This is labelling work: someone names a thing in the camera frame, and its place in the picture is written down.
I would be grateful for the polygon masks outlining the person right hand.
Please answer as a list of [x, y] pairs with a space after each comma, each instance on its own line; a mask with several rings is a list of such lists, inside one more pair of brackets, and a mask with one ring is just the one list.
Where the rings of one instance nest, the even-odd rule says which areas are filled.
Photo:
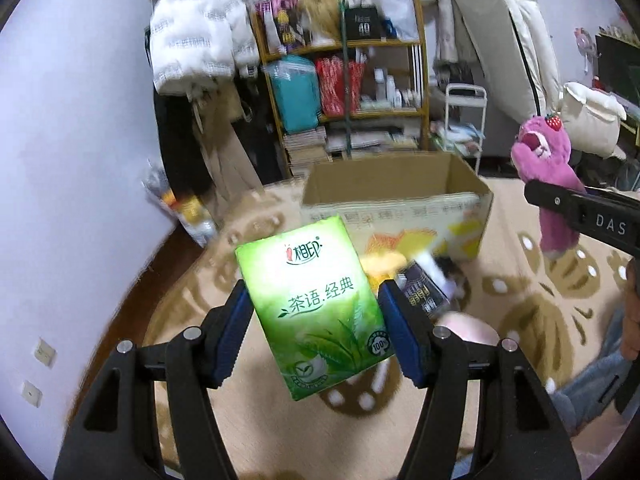
[[629, 261], [626, 267], [627, 287], [624, 302], [624, 318], [620, 353], [628, 361], [638, 358], [640, 351], [640, 299], [636, 291], [636, 260]]

